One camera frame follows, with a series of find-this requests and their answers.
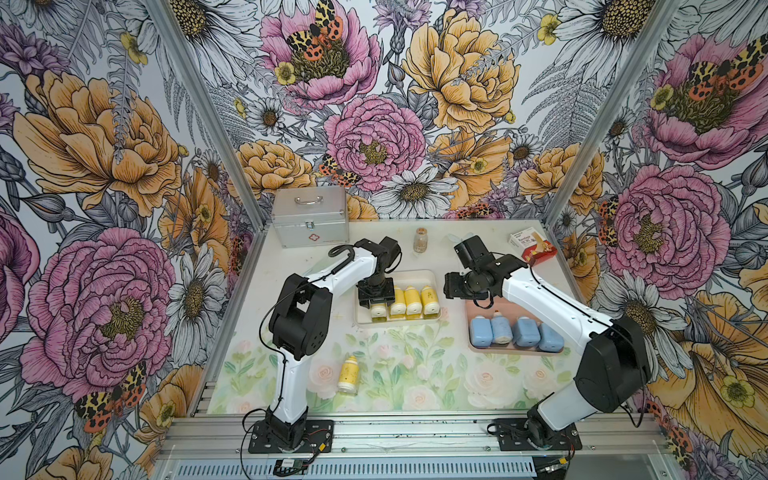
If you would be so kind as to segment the yellow sharpener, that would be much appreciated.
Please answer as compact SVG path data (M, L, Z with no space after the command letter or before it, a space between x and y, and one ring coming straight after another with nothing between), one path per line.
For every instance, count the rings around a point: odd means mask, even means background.
M404 291L406 304L406 316L419 318L423 312L421 293L413 286L408 286Z
M385 322L388 318L388 307L385 303L370 306L370 315L373 322Z
M355 395L359 386L359 362L354 355L349 356L342 364L337 382L338 391Z
M438 301L436 290L425 285L421 290L422 314L425 318L436 318L439 316L441 307Z
M399 287L394 288L395 299L389 307L389 317L392 319L404 318L407 313L405 294Z

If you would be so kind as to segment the white rectangular tray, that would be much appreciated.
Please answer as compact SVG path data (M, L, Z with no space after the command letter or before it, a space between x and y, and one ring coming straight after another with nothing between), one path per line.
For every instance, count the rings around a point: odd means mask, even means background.
M430 270L422 269L422 270L395 272L392 274L391 278L394 281L394 287L399 287L400 289L403 290L403 292L406 290L408 286L413 286L416 289L418 289L421 293L421 290L425 285L430 285L436 290L436 293L437 293L436 287L438 286L438 284L437 284L436 276ZM441 306L439 296L438 296L438 301L441 307L441 311L439 316L436 318L425 318L422 314L419 318L407 317L405 315L404 318L392 319L389 317L390 306L388 306L387 320L385 322L373 322L370 315L370 309L357 305L355 307L355 321L357 325L361 327L419 325L419 324L426 324L429 322L437 322L438 320L444 319L446 316L446 310Z

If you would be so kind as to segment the blue sharpener with white nozzle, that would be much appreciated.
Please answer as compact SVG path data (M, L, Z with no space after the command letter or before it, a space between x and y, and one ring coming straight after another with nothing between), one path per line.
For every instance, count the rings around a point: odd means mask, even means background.
M490 319L492 330L492 343L495 345L508 345L514 335L510 320L500 311L495 311Z

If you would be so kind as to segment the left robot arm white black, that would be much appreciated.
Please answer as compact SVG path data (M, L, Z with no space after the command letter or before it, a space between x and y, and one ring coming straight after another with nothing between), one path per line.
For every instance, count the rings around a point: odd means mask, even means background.
M353 289L361 307L388 307L395 300L389 273L401 257L399 243L391 237L361 239L331 248L326 266L285 279L267 318L278 373L276 395L264 420L266 433L282 450L294 451L303 442L310 360L326 340L333 300Z

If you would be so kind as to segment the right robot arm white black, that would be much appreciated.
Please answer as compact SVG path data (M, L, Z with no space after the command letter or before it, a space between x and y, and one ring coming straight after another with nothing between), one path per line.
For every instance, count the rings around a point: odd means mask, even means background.
M644 333L631 318L613 319L576 301L522 259L489 251L477 235L454 251L465 271L445 275L448 299L517 304L572 342L580 356L573 380L529 409L525 431L533 447L552 448L572 424L615 411L648 383L652 369Z

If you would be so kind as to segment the red white cardboard box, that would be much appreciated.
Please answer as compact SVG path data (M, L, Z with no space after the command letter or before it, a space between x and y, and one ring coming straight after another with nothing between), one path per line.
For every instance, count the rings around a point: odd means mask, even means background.
M509 240L522 250L521 258L529 265L546 261L557 255L557 248L535 227L512 233Z

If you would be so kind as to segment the pink rectangular tray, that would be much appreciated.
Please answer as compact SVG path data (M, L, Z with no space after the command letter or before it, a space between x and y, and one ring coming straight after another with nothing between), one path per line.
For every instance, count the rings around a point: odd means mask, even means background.
M562 345L562 347L559 350L552 351L552 352L540 350L538 346L519 348L514 343L514 341L511 341L509 344L506 344L506 345L492 343L487 347L482 347L482 348L476 347L471 342L471 338L472 338L471 323L475 317L482 316L484 318L491 319L496 312L499 312L503 317L509 320L511 327L514 327L514 325L517 323L517 320L520 317L531 318L538 325L540 325L542 321L535 314L526 310L522 306L515 303L511 303L503 299L496 300L491 309L480 308L479 306L475 305L472 301L466 300L464 302L464 310L466 315L469 348L471 351L482 352L482 353L493 353L493 354L507 354L507 355L517 354L522 356L543 356L543 357L561 355L565 351L565 345Z

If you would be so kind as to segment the small glass bottle brown cap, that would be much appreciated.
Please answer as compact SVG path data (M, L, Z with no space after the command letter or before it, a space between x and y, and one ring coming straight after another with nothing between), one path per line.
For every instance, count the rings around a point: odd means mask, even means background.
M420 227L416 230L413 241L413 251L417 254L425 253L428 248L428 231Z

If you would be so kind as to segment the silver aluminium first aid case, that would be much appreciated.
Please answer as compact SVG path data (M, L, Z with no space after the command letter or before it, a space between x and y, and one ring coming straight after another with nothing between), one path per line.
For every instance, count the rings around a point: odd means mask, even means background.
M340 186L277 190L272 224L283 248L345 244L349 240L346 192Z

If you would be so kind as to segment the right aluminium corner post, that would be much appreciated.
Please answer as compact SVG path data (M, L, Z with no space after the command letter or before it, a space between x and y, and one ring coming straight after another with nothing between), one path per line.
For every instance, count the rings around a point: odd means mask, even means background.
M651 10L637 43L627 57L626 64L617 70L613 86L598 109L595 120L581 143L571 168L565 174L563 183L558 188L546 210L546 215L541 220L541 224L546 229L551 229L554 226L561 211L575 193L581 178L599 150L603 136L620 110L621 101L630 95L645 65L656 55L662 36L671 24L680 4L681 2L678 0L657 1Z

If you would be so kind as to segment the aluminium corner post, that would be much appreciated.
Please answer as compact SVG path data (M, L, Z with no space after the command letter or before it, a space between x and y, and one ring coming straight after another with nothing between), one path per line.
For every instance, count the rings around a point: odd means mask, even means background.
M656 55L662 36L671 24L680 4L681 2L678 0L657 1L651 10L637 43L627 57L626 64L617 70L613 86L598 109L595 120L581 143L571 168L565 174L563 183L558 188L546 210L546 215L541 220L541 224L546 229L551 229L554 226L561 211L575 193L581 178L599 150L603 136L620 110L621 101L630 95L645 65Z
M213 147L220 155L224 166L231 175L233 185L243 203L254 228L259 234L265 232L265 218L255 199L244 171L236 158L235 149L227 135L220 115L209 95L205 81L197 66L182 31L175 19L168 1L150 1L147 6L150 17L159 30L159 35L170 54L179 78L190 93L196 110L211 137Z

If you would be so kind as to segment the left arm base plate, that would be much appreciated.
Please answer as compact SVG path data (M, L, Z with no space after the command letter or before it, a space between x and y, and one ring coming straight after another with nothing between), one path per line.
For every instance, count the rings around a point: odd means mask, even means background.
M335 422L310 419L295 425L257 421L247 440L249 454L314 453L329 451Z

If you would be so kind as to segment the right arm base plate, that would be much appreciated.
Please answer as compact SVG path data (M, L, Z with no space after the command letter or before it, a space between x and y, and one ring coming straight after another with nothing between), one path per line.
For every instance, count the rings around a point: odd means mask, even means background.
M488 424L486 432L497 439L501 451L574 452L582 449L574 425L554 431L532 418L497 418Z

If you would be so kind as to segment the aluminium front rail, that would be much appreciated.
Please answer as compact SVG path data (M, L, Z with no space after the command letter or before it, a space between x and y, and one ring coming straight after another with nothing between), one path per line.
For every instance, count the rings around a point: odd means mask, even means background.
M327 458L412 456L500 456L496 438L487 425L503 414L460 412L448 415L415 412L411 415L340 414L333 418L332 450ZM656 424L643 421L639 428L628 416L597 414L576 424L585 455L642 455L666 451ZM241 418L233 415L179 419L168 431L161 460L248 459L241 446L245 432Z

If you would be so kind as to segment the left aluminium corner post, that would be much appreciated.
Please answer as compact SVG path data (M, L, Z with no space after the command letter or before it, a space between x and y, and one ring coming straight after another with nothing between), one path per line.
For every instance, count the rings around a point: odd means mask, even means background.
M150 17L159 30L159 35L170 54L179 78L190 93L196 110L211 137L213 147L220 155L224 166L231 175L233 185L243 203L254 228L259 234L265 232L265 218L255 199L244 171L236 158L235 149L227 135L220 115L209 95L205 81L197 66L182 31L175 19L168 1L150 1L147 6Z

